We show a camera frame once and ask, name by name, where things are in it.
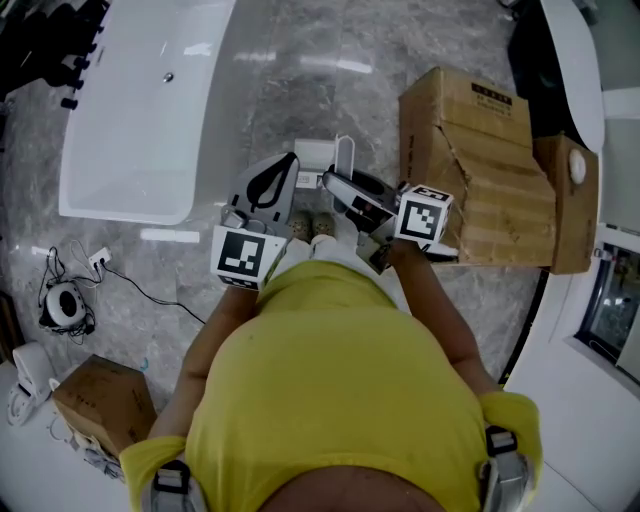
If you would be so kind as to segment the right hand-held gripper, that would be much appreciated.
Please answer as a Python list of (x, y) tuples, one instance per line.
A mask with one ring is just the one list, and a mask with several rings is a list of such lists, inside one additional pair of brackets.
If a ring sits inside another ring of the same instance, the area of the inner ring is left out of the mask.
[(356, 225), (356, 255), (378, 273), (388, 268), (388, 252), (396, 239), (418, 244), (425, 254), (451, 259), (442, 244), (453, 196), (424, 185), (398, 193), (380, 178), (355, 169), (350, 178), (333, 171), (322, 176), (324, 188), (345, 205)]

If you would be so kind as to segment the white small box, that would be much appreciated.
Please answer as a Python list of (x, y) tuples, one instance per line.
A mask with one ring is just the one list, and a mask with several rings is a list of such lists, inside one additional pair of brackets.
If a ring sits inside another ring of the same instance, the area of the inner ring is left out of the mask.
[(347, 179), (353, 177), (355, 142), (348, 136), (336, 136), (331, 140), (296, 139), (294, 153), (300, 170), (296, 187), (315, 190), (322, 187), (325, 172), (335, 172)]

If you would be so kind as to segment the person's right forearm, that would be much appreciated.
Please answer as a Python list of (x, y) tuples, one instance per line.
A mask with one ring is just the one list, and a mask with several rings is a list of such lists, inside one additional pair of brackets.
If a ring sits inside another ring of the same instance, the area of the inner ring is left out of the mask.
[(485, 369), (470, 327), (419, 246), (412, 241), (395, 240), (388, 262), (399, 278), (411, 314), (433, 334), (466, 385), (478, 396), (499, 392), (501, 387)]

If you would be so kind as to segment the person's left forearm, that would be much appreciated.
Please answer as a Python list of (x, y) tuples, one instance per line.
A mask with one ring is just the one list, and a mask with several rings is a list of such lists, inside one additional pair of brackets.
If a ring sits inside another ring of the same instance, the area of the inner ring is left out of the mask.
[(184, 357), (174, 392), (148, 438), (186, 437), (205, 392), (212, 362), (224, 341), (253, 317), (255, 290), (228, 288)]

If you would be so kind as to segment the person's white trousers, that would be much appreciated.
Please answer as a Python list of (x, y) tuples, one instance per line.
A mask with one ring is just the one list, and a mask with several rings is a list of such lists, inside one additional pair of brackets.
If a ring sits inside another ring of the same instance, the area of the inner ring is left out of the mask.
[(401, 290), (397, 277), (385, 278), (371, 269), (357, 254), (353, 244), (337, 240), (330, 235), (316, 235), (311, 242), (292, 239), (283, 257), (275, 267), (272, 277), (275, 278), (294, 266), (307, 262), (320, 261), (334, 263), (351, 269), (374, 282), (395, 304), (408, 312), (408, 304)]

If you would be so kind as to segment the large torn cardboard box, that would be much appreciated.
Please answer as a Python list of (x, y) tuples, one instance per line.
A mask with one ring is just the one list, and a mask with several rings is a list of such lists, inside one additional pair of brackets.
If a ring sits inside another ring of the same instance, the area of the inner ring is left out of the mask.
[(548, 267), (556, 193), (533, 156), (526, 100), (434, 67), (399, 98), (400, 178), (452, 195), (442, 244), (460, 264)]

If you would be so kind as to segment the plain white bathtub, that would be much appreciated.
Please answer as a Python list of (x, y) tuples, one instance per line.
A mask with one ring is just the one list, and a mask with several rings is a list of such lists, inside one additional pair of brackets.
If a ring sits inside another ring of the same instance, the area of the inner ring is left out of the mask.
[(68, 117), (61, 215), (176, 225), (226, 198), (214, 72), (234, 6), (112, 0)]

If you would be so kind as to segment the tall cardboard box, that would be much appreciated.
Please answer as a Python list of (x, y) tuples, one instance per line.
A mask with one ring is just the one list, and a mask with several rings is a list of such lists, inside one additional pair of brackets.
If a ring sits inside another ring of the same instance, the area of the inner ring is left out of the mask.
[[(586, 159), (587, 174), (581, 185), (571, 181), (571, 149), (580, 150)], [(598, 220), (598, 156), (561, 133), (536, 139), (534, 157), (556, 193), (556, 242), (549, 272), (585, 273), (591, 265)]]

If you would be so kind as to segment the white rounded object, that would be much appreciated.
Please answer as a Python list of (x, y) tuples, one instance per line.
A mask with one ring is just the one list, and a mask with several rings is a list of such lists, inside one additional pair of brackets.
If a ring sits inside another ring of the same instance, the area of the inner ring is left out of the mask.
[(581, 185), (585, 181), (587, 174), (586, 159), (578, 149), (571, 149), (568, 159), (571, 181), (575, 185)]

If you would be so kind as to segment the white round device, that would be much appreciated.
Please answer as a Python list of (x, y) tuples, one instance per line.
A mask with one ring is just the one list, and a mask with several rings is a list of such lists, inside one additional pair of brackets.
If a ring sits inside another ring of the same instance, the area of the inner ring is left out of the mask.
[(87, 313), (85, 301), (73, 282), (52, 286), (45, 295), (39, 324), (50, 329), (78, 326)]

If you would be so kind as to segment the small cardboard box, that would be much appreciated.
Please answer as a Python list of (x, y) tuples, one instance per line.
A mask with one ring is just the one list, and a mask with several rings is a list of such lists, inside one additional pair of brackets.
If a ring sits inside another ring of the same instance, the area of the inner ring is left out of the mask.
[(92, 355), (52, 392), (67, 424), (113, 456), (147, 438), (157, 415), (139, 370)]

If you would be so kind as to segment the black metal rack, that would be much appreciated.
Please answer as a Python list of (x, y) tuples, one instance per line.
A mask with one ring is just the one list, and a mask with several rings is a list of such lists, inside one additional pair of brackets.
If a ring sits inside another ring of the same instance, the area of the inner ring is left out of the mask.
[(86, 0), (77, 8), (62, 3), (51, 13), (0, 17), (0, 102), (39, 79), (53, 88), (81, 89), (109, 8), (108, 0)]

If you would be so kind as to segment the dark glass panel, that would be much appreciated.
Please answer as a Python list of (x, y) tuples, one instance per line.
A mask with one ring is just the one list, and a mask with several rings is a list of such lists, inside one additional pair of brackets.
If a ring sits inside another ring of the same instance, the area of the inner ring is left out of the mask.
[(640, 254), (605, 243), (576, 338), (616, 365), (636, 320), (640, 327)]

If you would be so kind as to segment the white toilet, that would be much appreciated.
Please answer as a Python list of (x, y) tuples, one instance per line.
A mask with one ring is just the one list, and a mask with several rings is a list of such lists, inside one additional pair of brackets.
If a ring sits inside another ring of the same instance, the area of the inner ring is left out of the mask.
[(17, 381), (11, 387), (7, 401), (7, 421), (10, 426), (22, 426), (50, 396), (49, 380), (55, 377), (46, 350), (30, 342), (13, 350)]

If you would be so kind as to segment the person's neck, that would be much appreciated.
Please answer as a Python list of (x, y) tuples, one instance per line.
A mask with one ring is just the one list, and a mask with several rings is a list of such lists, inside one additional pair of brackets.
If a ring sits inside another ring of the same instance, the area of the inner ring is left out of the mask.
[(431, 495), (387, 472), (335, 466), (305, 472), (258, 512), (446, 512)]

